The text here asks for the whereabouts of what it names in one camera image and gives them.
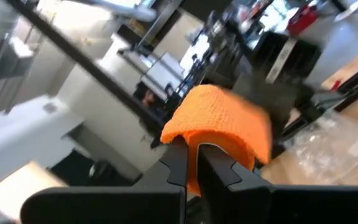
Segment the black metal frame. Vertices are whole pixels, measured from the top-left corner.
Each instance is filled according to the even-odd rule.
[[[358,186],[274,185],[210,145],[200,146],[197,163],[204,222],[358,222]],[[43,190],[24,202],[21,222],[191,223],[187,169],[188,146],[176,138],[133,187]]]
[[[346,82],[344,82],[339,88],[338,92],[340,92],[343,95],[346,95],[346,97],[339,102],[335,107],[334,110],[337,112],[341,112],[348,106],[350,106],[352,103],[358,100],[358,72],[353,75],[350,79],[348,79]],[[300,117],[296,119],[294,122],[289,124],[282,134],[282,139],[286,140],[294,136],[300,129],[306,127],[309,125],[309,122],[307,122],[306,119],[303,117]],[[284,152],[282,148],[276,149],[278,152],[273,152],[272,159],[275,159],[277,156],[279,156],[281,153]]]
[[[176,71],[174,71],[167,63],[165,63],[161,58],[168,52],[164,52],[162,56],[158,56],[154,52],[149,51],[148,49],[144,48],[143,46],[135,46],[135,47],[128,47],[124,49],[119,49],[117,54],[120,55],[126,62],[128,62],[130,65],[132,65],[140,74],[145,75],[150,68],[147,71],[143,71],[136,63],[134,63],[127,55],[126,52],[135,52],[137,54],[143,54],[143,55],[151,55],[155,58],[155,61],[160,61],[160,63],[175,76],[176,79],[181,80],[181,76],[177,74]]]

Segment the white wall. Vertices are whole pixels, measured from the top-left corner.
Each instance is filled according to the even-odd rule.
[[[140,75],[116,55],[117,49],[128,44],[116,36],[113,40],[111,50],[99,64],[132,94]],[[71,72],[57,97],[85,119],[88,129],[141,172],[148,170],[165,152],[164,147],[150,150],[150,137],[140,126],[139,118],[79,66]]]
[[[42,107],[47,103],[53,103],[56,112],[46,112]],[[62,136],[82,121],[46,96],[17,106],[9,116],[0,114],[0,181],[31,160],[45,168],[61,161],[74,148]]]
[[[190,43],[186,40],[186,35],[202,26],[203,23],[200,20],[184,12],[172,29],[161,40],[154,52],[157,55],[169,52],[176,59],[180,60],[190,47]]]

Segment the floor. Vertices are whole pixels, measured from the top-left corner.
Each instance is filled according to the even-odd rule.
[[[326,14],[335,12],[331,6],[324,11]],[[308,78],[310,83],[322,83],[358,55],[358,12],[341,22],[334,23],[334,18],[320,18],[301,35],[303,39],[320,44],[323,50]]]

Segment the black machine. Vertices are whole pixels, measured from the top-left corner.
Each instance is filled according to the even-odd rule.
[[[322,107],[324,102],[335,102],[341,96],[328,92],[320,94],[321,90],[305,84],[321,54],[318,46],[273,32],[263,33],[253,49],[247,45],[247,38],[258,29],[259,19],[271,3],[260,2],[259,10],[251,18],[253,23],[245,33],[238,29],[239,24],[234,16],[237,14],[235,6],[230,5],[223,15],[212,12],[193,40],[195,45],[200,36],[206,36],[209,48],[202,52],[201,59],[193,55],[193,66],[181,81],[177,93],[185,89],[183,96],[186,96],[194,86],[205,83],[230,89],[269,112],[275,124],[274,136],[279,139],[294,107],[312,122],[327,108]],[[143,71],[127,58],[126,52],[157,57],[139,45],[118,51],[141,74]],[[162,108],[166,115],[162,118],[164,123],[172,117],[183,98],[177,94],[168,97]],[[161,132],[161,129],[155,128],[147,127],[149,130],[154,129],[153,133]]]
[[[156,129],[162,129],[163,121],[109,79],[21,1],[6,1],[141,119]],[[239,41],[234,24],[220,17],[211,18],[211,41],[218,43],[213,45],[214,49],[225,49],[221,48],[219,41],[223,43],[226,37],[230,37],[229,40],[235,40],[240,46],[241,53],[247,55],[248,50]],[[253,66],[257,65],[255,56],[250,61]],[[303,84],[304,76],[287,79],[288,74],[278,72],[277,81],[267,83],[267,73],[261,70],[261,66],[255,68],[254,71],[259,73],[252,76],[256,77],[252,84],[257,88],[248,90],[270,96],[273,92],[276,96],[293,96],[291,94],[295,91],[295,97],[283,101],[285,105],[291,108],[295,105],[310,120],[318,117],[322,109],[313,102],[315,91]],[[287,108],[278,109],[263,97],[248,96],[266,108],[273,121],[276,119],[273,131],[282,132],[282,121],[288,117],[285,114]],[[27,199],[21,210],[21,223],[186,223],[187,165],[188,146],[182,138],[176,138],[168,146],[167,153],[133,187],[47,189]],[[358,187],[273,185],[239,165],[217,147],[207,145],[200,146],[197,172],[206,223],[358,222]]]

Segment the workshop equipment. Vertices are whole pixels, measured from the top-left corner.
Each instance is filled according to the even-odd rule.
[[[153,114],[24,4],[16,0],[7,2],[133,112],[142,119],[150,116],[151,121],[161,125]],[[135,186],[45,190],[26,201],[21,221],[184,223],[187,162],[188,146],[183,139],[174,139],[167,153]],[[317,223],[333,219],[358,222],[358,187],[271,185],[214,146],[200,146],[197,162],[198,182],[212,223]]]
[[[117,31],[130,45],[144,47],[151,51],[168,34],[170,28],[179,20],[179,5],[183,0],[154,0],[142,1],[140,6],[155,11],[155,19],[151,21],[127,19]]]
[[[157,17],[157,13],[153,9],[149,9],[142,5],[135,5],[126,2],[120,2],[120,4],[114,1],[106,0],[70,0],[82,4],[89,4],[90,6],[99,6],[109,9],[121,19],[138,19],[140,21],[153,21]]]

